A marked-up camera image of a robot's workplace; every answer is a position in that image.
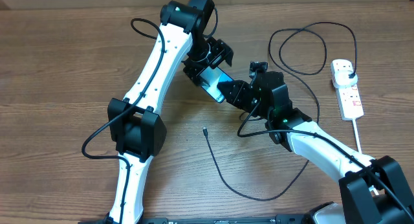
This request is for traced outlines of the Samsung Galaxy smartphone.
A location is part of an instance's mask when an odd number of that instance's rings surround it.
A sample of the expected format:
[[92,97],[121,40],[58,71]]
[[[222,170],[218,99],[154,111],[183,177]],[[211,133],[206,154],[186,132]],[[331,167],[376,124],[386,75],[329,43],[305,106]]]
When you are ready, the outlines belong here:
[[219,82],[229,82],[233,79],[228,76],[219,67],[212,69],[211,67],[205,68],[200,74],[201,87],[218,103],[224,101],[224,95],[217,88]]

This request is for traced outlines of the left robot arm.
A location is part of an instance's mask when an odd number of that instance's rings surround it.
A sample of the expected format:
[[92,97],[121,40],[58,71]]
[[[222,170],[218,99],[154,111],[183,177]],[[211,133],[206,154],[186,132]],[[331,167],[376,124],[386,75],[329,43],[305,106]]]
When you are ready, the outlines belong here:
[[231,78],[219,64],[230,65],[234,53],[222,40],[204,34],[216,11],[213,0],[163,6],[158,36],[140,76],[123,99],[110,101],[107,114],[120,169],[114,205],[104,223],[138,223],[143,216],[149,165],[166,139],[162,105],[179,66],[183,64],[185,75],[216,102],[224,100],[217,85]]

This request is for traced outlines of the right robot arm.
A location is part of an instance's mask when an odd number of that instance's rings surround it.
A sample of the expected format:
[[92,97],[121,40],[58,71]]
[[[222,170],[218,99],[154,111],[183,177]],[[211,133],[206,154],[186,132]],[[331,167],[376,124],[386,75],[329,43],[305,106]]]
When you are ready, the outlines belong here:
[[412,223],[413,193],[396,160],[375,159],[344,145],[292,106],[283,74],[255,72],[252,81],[220,81],[226,101],[267,121],[265,134],[326,173],[342,202],[307,212],[303,223]]

